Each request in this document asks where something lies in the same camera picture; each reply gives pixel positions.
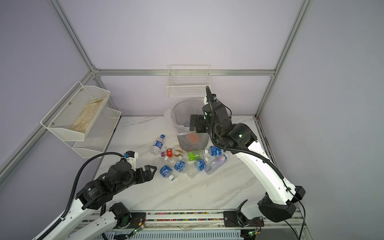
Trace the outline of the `orange label yellow-cap bottle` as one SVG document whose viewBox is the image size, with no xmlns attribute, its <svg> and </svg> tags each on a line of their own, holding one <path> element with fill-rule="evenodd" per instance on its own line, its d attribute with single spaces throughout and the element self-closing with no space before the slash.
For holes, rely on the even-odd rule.
<svg viewBox="0 0 384 240">
<path fill-rule="evenodd" d="M 191 144 L 195 145 L 200 141 L 200 136 L 197 133 L 190 133 L 188 134 L 187 139 Z"/>
</svg>

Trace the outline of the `Ganten clear bottle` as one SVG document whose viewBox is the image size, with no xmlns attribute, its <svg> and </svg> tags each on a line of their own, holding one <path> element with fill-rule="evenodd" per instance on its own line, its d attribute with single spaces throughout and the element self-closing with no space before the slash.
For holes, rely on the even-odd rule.
<svg viewBox="0 0 384 240">
<path fill-rule="evenodd" d="M 220 168 L 226 161 L 228 160 L 229 155 L 228 154 L 221 154 L 217 156 L 214 160 L 211 160 L 207 163 L 204 171 L 207 175 L 212 174 L 215 172 L 218 168 Z"/>
</svg>

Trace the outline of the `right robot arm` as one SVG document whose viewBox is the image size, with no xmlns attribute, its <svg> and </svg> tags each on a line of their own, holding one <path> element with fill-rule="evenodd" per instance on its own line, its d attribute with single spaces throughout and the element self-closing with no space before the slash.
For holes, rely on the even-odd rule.
<svg viewBox="0 0 384 240">
<path fill-rule="evenodd" d="M 266 154 L 258 153 L 261 144 L 256 134 L 247 125 L 232 122 L 228 108 L 212 94 L 210 87 L 206 87 L 206 94 L 203 114 L 191 115 L 190 130 L 209 134 L 212 144 L 245 163 L 266 191 L 257 202 L 241 203 L 235 214 L 236 224 L 245 227 L 258 217 L 274 223 L 292 218 L 305 189 L 292 184 Z"/>
</svg>

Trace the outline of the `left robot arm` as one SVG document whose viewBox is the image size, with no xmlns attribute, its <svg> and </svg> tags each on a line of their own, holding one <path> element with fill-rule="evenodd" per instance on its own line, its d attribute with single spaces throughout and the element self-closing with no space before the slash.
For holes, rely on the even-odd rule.
<svg viewBox="0 0 384 240">
<path fill-rule="evenodd" d="M 109 209 L 106 206 L 115 195 L 127 188 L 151 181 L 157 167 L 146 165 L 144 168 L 136 168 L 138 153 L 133 151 L 124 155 L 116 152 L 112 154 L 118 156 L 119 161 L 77 191 L 85 167 L 108 153 L 98 154 L 81 166 L 65 210 L 35 237 L 37 240 L 91 240 L 115 227 L 132 225 L 141 229 L 144 226 L 145 216 L 132 214 L 122 202 L 113 204 Z"/>
</svg>

